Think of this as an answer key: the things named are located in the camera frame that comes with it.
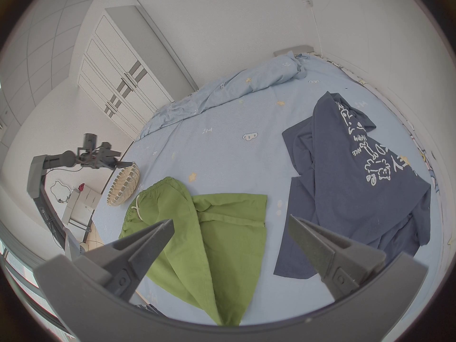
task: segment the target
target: robotic arm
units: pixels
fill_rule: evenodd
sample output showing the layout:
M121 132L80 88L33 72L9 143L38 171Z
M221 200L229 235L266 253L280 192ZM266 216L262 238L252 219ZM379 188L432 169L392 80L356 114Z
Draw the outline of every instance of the robotic arm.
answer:
M112 151L110 143L102 142L99 147L96 147L96 143L97 136L86 133L84 134L83 147L78 147L77 154L72 151L65 151L60 155L35 156L30 164L27 192L35 202L44 223L63 249L65 249L66 238L63 223L53 208L44 187L48 169L73 167L79 164L82 167L93 169L106 167L115 170L132 165L132 162L118 161L116 157L120 156L120 152Z

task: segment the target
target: wicker basket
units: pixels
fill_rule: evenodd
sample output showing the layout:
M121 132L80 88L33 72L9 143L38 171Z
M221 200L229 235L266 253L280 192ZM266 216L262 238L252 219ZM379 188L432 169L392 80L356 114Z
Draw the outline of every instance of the wicker basket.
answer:
M107 204L113 207L122 204L134 193L139 179L140 170L135 163L130 167L123 168L109 189Z

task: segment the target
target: bed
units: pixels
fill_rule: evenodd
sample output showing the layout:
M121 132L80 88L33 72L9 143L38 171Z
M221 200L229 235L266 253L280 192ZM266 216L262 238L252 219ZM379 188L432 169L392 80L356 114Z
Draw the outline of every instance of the bed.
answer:
M319 57L303 55L296 59L290 53L206 85L162 108L123 158L136 162L140 168L140 182L131 199L166 176L183 182L191 195L244 192L268 196L261 274L241 325L291 318L334 301L318 275L307 280L273 275L290 180L297 175L282 132L310 117L317 100L327 91L340 93L351 106L365 112L377 125L369 136L406 156L418 175L432 184L430 242L415 255L429 267L413 302L419 304L428 295L442 252L442 221L432 171L413 137L383 102ZM211 96L214 92L222 94ZM130 203L128 200L118 207L106 204L118 171L111 177L93 215L105 243L118 238ZM177 299L148 278L143 279L137 291L168 317L214 324L204 311Z

